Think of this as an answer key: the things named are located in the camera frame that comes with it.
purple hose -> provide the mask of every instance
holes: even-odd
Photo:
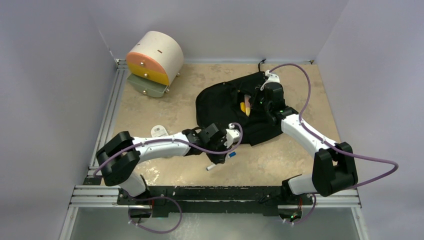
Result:
[[[276,66],[276,67],[274,67],[273,69],[271,69],[271,70],[269,70],[269,72],[270,73],[272,73],[274,70],[276,70],[276,69],[278,69],[278,68],[281,68],[281,67],[284,67],[284,66],[294,66],[294,67],[296,67],[296,68],[298,68],[298,69],[300,69],[302,72],[303,72],[303,74],[305,75],[305,77],[306,77],[306,80],[307,80],[307,89],[308,89],[308,91],[307,91],[307,98],[306,98],[306,102],[305,102],[305,104],[303,105],[303,108],[302,108],[302,110],[300,110],[300,113],[299,113],[299,122],[301,123],[301,125],[302,125],[302,127],[308,132],[308,133],[310,133],[312,136],[314,136],[315,138],[317,138],[318,140],[320,140],[321,142],[323,141],[323,138],[322,137],[320,137],[319,135],[317,135],[317,134],[315,134],[315,132],[313,132],[313,131],[311,131],[304,123],[303,123],[303,121],[302,121],[302,115],[304,114],[304,111],[306,110],[306,107],[308,106],[308,104],[309,104],[309,100],[311,99],[311,80],[309,79],[309,75],[308,75],[308,73],[301,67],[301,66],[299,66],[299,65],[297,65],[297,64],[294,64],[294,63],[286,63],[286,64],[281,64],[281,65],[278,65],[278,66]],[[340,149],[338,149],[338,148],[336,148],[335,146],[333,146],[333,145],[331,145],[329,142],[327,142],[327,141],[324,141],[323,142],[325,145],[327,145],[327,146],[329,146],[331,149],[333,149],[334,151],[336,151],[336,152],[338,152],[338,153],[340,153],[340,154],[343,154],[343,155],[346,155],[346,156],[349,156],[349,157],[353,157],[353,158],[358,158],[358,159],[364,159],[364,160],[368,160],[368,161],[372,161],[372,162],[378,162],[378,163],[384,163],[384,164],[391,164],[391,165],[393,165],[393,168],[391,169],[391,170],[389,170],[389,171],[387,171],[387,172],[385,172],[385,173],[383,173],[383,174],[381,174],[381,175],[379,175],[379,176],[376,176],[376,177],[373,177],[373,178],[371,178],[371,179],[369,179],[369,180],[366,180],[366,181],[363,181],[363,182],[361,182],[361,183],[358,183],[358,184],[356,184],[356,185],[353,185],[353,186],[351,186],[351,187],[349,187],[348,189],[354,189],[354,188],[357,188],[357,187],[360,187],[360,186],[364,186],[364,185],[366,185],[366,184],[370,184],[370,183],[372,183],[372,182],[375,182],[375,181],[377,181],[377,180],[379,180],[379,179],[382,179],[382,178],[384,178],[384,177],[386,177],[386,176],[389,176],[390,174],[392,174],[392,173],[394,173],[396,170],[398,170],[398,168],[399,168],[399,164],[397,163],[397,162],[395,162],[395,161],[391,161],[391,160],[385,160],[385,159],[381,159],[381,158],[376,158],[376,157],[370,157],[370,156],[362,156],[362,155],[358,155],[358,154],[353,154],[353,153],[350,153],[350,152],[347,152],[347,151],[343,151],[343,150],[340,150]],[[312,205],[312,208],[311,208],[311,210],[308,212],[308,214],[306,215],[306,216],[304,216],[304,217],[302,217],[301,218],[301,220],[300,221],[298,221],[298,222],[296,222],[295,224],[299,224],[299,223],[302,223],[302,222],[304,222],[310,215],[311,215],[311,213],[314,211],[314,209],[315,209],[315,205],[316,205],[316,202],[317,202],[317,198],[315,197],[315,195],[314,194],[312,194],[313,195],[313,199],[314,199],[314,201],[313,201],[313,205]]]
[[[155,200],[155,199],[166,199],[166,200],[169,200],[169,201],[173,202],[173,203],[176,205],[176,207],[178,208],[178,210],[179,210],[179,220],[178,220],[178,222],[176,223],[176,225],[175,225],[173,228],[171,228],[171,229],[169,229],[169,230],[166,230],[166,231],[158,231],[158,230],[153,230],[153,229],[151,229],[151,228],[145,227],[145,226],[140,225],[140,224],[138,224],[138,223],[135,223],[135,222],[131,219],[131,213],[130,213],[131,208],[130,208],[130,209],[128,209],[128,218],[129,218],[129,223],[133,224],[133,225],[134,225],[134,226],[136,226],[136,227],[139,227],[139,228],[141,228],[141,229],[144,229],[144,230],[146,230],[146,231],[149,231],[149,232],[151,232],[151,233],[154,233],[154,234],[167,234],[167,233],[170,233],[170,232],[174,231],[175,229],[177,229],[177,228],[178,228],[178,226],[179,226],[179,225],[180,225],[180,223],[181,223],[181,220],[183,219],[183,210],[181,209],[181,206],[178,204],[178,202],[177,202],[177,201],[175,201],[174,199],[172,199],[172,198],[170,198],[170,197],[167,197],[167,196],[154,196],[154,197],[150,197],[150,198],[143,199],[143,201],[150,201],[150,200]]]
[[[109,157],[109,159],[107,159],[106,161],[104,161],[100,166],[98,166],[98,168],[94,171],[93,176],[95,178],[101,178],[101,176],[98,176],[97,173],[102,168],[104,168],[108,163],[110,163],[112,160],[114,160],[116,157],[120,156],[121,154],[123,154],[125,152],[128,152],[131,149],[135,149],[137,147],[140,147],[140,146],[143,146],[143,145],[146,145],[146,144],[153,144],[153,143],[160,143],[160,142],[173,142],[174,141],[174,142],[178,142],[178,143],[187,144],[190,147],[195,148],[195,149],[198,149],[198,150],[200,150],[202,152],[205,152],[207,154],[216,154],[216,155],[219,155],[219,154],[227,154],[227,153],[234,152],[234,150],[236,150],[236,148],[242,143],[243,129],[242,129],[242,126],[240,124],[238,124],[237,122],[233,122],[232,124],[234,124],[235,126],[237,126],[238,129],[240,130],[240,137],[238,138],[238,142],[230,150],[225,150],[225,151],[211,151],[211,150],[205,149],[205,148],[200,147],[200,146],[196,146],[196,145],[194,145],[194,144],[192,144],[192,143],[190,143],[188,141],[184,141],[184,140],[181,140],[181,139],[172,139],[172,138],[153,139],[153,140],[145,141],[144,143],[143,142],[139,142],[137,144],[128,146],[128,147],[120,150],[119,152],[115,153],[114,155],[112,155],[111,157]]]

